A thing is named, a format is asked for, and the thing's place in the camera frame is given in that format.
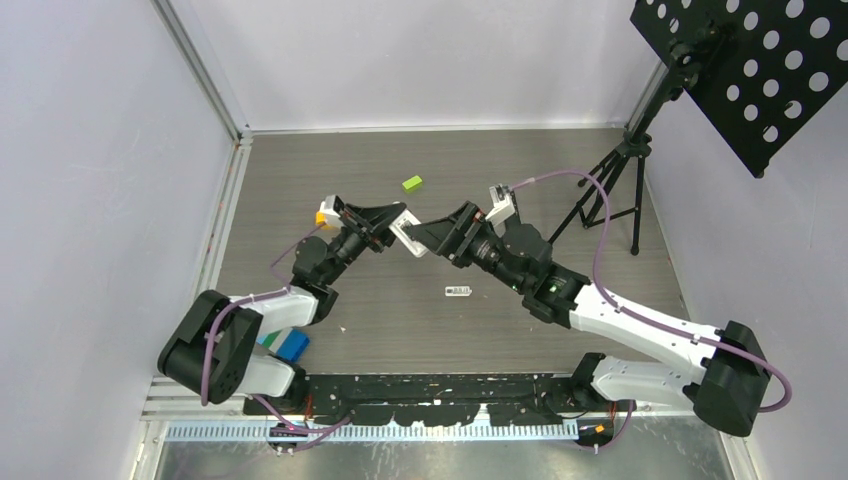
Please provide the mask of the black tripod stand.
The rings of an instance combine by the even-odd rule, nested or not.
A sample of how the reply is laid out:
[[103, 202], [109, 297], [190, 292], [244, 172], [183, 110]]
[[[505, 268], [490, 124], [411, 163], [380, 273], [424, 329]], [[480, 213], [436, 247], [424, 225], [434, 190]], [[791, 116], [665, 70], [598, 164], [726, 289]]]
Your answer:
[[612, 213], [610, 218], [612, 220], [627, 216], [633, 218], [630, 253], [633, 256], [640, 253], [646, 160], [652, 152], [650, 146], [652, 137], [648, 133], [648, 128], [662, 106], [676, 99], [679, 94], [679, 81], [674, 78], [669, 67], [660, 63], [655, 68], [648, 86], [643, 91], [635, 111], [625, 126], [622, 140], [589, 171], [589, 174], [599, 181], [600, 185], [598, 187], [592, 186], [586, 179], [578, 181], [578, 186], [583, 188], [585, 192], [549, 237], [550, 243], [554, 243], [574, 222], [579, 222], [585, 229], [602, 224], [603, 220], [600, 213], [603, 206], [602, 196], [611, 194], [626, 167], [633, 163], [636, 168], [633, 205]]

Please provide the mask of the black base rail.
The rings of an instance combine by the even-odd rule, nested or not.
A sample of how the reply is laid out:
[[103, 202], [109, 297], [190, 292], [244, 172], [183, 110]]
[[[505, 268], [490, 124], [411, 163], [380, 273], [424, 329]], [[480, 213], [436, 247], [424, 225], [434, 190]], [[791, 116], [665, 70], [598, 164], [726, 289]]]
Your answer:
[[520, 374], [312, 374], [299, 376], [281, 397], [248, 400], [246, 415], [305, 414], [321, 427], [466, 426], [485, 414], [493, 426], [555, 425], [599, 413], [624, 413], [569, 376]]

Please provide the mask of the black perforated panel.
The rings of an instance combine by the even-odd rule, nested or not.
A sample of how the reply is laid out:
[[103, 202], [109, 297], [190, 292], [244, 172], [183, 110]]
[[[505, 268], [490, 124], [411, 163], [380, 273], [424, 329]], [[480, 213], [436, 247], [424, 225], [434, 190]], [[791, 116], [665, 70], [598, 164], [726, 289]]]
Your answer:
[[637, 1], [630, 21], [756, 178], [847, 82], [844, 1]]

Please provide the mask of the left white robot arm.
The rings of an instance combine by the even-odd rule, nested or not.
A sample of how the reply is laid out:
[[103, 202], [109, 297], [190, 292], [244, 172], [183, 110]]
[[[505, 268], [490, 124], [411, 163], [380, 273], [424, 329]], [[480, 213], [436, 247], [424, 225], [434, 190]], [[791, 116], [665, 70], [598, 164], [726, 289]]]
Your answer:
[[403, 202], [362, 207], [326, 197], [315, 226], [287, 250], [294, 262], [282, 287], [244, 296], [201, 292], [162, 348], [159, 373], [198, 394], [202, 405], [259, 394], [284, 414], [298, 412], [307, 389], [295, 380], [297, 366], [260, 352], [260, 339], [325, 319], [338, 297], [333, 283], [365, 251], [403, 240], [407, 214]]

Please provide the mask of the blue green toy brick stack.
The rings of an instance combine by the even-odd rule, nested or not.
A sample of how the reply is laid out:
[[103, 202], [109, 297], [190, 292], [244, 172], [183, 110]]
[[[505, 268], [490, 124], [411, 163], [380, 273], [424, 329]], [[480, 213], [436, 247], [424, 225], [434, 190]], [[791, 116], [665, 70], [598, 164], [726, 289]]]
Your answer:
[[284, 329], [261, 336], [257, 342], [276, 356], [298, 363], [310, 344], [310, 338], [301, 331]]

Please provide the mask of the white remote control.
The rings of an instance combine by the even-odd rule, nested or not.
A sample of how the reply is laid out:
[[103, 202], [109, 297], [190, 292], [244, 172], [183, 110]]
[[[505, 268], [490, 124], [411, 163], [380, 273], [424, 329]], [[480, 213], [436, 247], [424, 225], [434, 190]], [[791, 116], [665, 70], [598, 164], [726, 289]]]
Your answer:
[[420, 224], [420, 220], [410, 210], [406, 209], [389, 226], [396, 239], [416, 258], [423, 257], [428, 249], [422, 243], [414, 240], [408, 234], [407, 229]]

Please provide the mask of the white battery cover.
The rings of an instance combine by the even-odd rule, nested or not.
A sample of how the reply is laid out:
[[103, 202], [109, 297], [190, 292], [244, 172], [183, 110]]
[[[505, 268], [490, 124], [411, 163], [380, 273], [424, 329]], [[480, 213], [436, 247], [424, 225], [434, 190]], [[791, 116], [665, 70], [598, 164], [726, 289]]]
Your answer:
[[446, 286], [444, 294], [446, 297], [469, 297], [473, 293], [470, 286]]

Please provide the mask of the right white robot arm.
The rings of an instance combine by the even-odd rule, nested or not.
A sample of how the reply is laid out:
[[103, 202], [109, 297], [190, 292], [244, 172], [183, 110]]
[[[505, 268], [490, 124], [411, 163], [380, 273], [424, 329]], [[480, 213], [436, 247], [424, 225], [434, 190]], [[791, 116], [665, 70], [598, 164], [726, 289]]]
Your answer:
[[454, 266], [476, 265], [491, 274], [521, 295], [533, 317], [649, 356], [647, 362], [629, 364], [606, 354], [586, 355], [570, 385], [580, 408], [596, 410], [607, 400], [689, 407], [710, 427], [737, 437], [749, 436], [764, 412], [772, 375], [748, 326], [697, 324], [611, 294], [554, 262], [551, 244], [534, 226], [511, 218], [498, 234], [470, 202], [438, 220], [404, 221], [401, 229]]

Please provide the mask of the green block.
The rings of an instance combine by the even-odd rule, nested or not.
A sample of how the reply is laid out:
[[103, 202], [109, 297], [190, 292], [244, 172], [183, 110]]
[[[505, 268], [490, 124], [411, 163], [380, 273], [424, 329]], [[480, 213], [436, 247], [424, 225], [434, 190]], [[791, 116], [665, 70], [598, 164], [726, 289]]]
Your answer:
[[423, 183], [423, 178], [419, 175], [415, 175], [403, 181], [401, 183], [401, 186], [403, 191], [409, 194], [419, 189], [423, 185]]

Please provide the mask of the aluminium frame post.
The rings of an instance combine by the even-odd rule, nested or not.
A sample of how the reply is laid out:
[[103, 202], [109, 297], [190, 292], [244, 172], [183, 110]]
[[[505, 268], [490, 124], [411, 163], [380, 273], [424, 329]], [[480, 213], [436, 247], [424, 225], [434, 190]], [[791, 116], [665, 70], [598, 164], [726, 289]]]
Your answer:
[[197, 86], [235, 145], [251, 136], [202, 24], [189, 1], [153, 0], [162, 23], [183, 57]]

